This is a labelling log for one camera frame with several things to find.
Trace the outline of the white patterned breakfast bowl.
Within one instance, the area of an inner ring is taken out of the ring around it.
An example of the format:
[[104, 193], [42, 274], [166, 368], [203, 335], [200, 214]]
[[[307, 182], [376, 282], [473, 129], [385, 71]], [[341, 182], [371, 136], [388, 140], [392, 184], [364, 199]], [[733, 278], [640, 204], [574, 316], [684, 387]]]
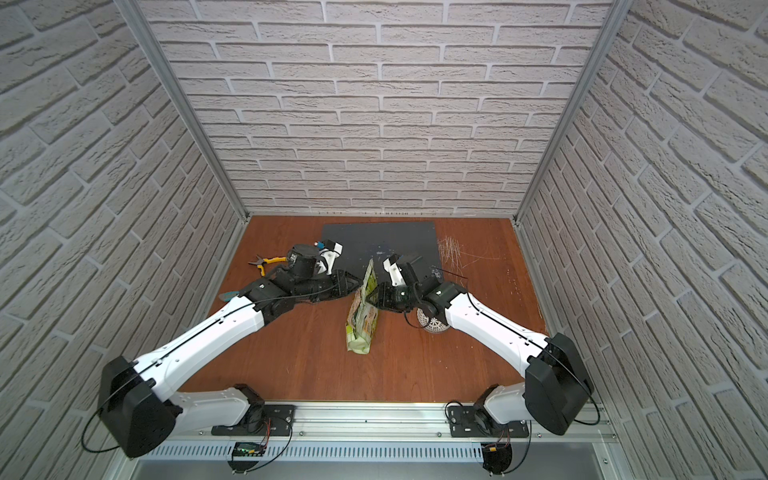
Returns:
[[417, 309], [416, 313], [420, 328], [428, 333], [439, 334], [450, 329], [448, 324], [441, 322], [437, 318], [427, 316], [421, 309]]

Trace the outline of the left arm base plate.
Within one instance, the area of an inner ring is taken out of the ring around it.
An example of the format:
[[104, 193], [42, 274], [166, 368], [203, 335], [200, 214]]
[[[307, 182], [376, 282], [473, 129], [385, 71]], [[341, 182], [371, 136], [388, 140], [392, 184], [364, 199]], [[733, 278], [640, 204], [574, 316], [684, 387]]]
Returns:
[[296, 405], [265, 404], [253, 407], [233, 426], [214, 426], [213, 436], [261, 436], [267, 434], [277, 437], [291, 435]]

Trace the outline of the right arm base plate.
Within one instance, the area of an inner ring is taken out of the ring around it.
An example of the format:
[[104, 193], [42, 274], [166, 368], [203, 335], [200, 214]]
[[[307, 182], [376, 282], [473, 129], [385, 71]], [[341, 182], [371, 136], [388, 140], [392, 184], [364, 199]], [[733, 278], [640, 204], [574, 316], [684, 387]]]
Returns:
[[500, 438], [522, 439], [528, 437], [530, 429], [527, 421], [512, 421], [499, 424], [488, 414], [480, 413], [473, 406], [450, 402], [444, 407], [450, 436], [452, 438]]

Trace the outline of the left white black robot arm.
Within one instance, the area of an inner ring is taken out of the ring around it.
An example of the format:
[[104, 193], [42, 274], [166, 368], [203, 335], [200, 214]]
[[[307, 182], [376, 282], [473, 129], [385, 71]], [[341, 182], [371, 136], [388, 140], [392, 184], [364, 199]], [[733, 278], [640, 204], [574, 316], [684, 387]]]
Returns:
[[296, 245], [283, 265], [237, 291], [220, 310], [179, 337], [132, 361], [118, 356], [107, 363], [96, 414], [117, 449], [137, 458], [186, 431], [268, 431], [264, 401], [245, 384], [197, 393], [181, 388], [231, 346], [297, 304], [333, 301], [359, 290], [362, 279], [335, 266], [342, 250], [330, 240]]

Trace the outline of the green oats bag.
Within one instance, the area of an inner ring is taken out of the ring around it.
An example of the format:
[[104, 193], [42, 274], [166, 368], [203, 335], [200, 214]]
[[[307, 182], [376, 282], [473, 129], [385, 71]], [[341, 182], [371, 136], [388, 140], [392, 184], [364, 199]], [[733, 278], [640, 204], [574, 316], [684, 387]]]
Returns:
[[345, 324], [347, 350], [358, 355], [367, 355], [370, 352], [375, 335], [379, 310], [368, 303], [367, 299], [377, 286], [374, 261], [370, 259], [362, 286], [355, 292]]

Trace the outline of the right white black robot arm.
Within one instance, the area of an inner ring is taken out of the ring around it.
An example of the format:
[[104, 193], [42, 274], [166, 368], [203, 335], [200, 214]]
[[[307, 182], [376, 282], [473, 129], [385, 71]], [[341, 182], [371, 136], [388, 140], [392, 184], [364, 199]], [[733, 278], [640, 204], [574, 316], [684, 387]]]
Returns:
[[416, 312], [420, 329], [469, 335], [511, 365], [523, 378], [492, 385], [475, 401], [470, 426], [498, 435], [514, 422], [535, 422], [562, 436], [592, 400], [594, 384], [574, 341], [523, 327], [481, 303], [464, 286], [441, 279], [419, 255], [393, 254], [383, 261], [388, 275], [367, 302], [380, 310]]

